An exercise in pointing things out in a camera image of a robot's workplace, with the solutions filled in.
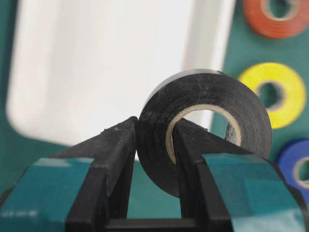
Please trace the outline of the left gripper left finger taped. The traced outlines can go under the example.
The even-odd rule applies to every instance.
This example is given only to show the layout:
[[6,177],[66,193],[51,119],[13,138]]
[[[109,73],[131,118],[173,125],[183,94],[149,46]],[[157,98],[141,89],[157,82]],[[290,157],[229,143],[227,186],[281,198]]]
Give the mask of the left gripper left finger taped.
[[0,199],[3,232],[97,232],[126,218],[137,118],[41,158]]

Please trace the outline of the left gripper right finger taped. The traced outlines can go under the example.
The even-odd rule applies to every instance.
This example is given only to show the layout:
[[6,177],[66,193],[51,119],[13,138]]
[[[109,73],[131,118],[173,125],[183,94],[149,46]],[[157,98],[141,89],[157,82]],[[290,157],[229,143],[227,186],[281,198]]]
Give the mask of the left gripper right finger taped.
[[309,211],[278,166],[181,119],[173,130],[181,214],[206,232],[306,232]]

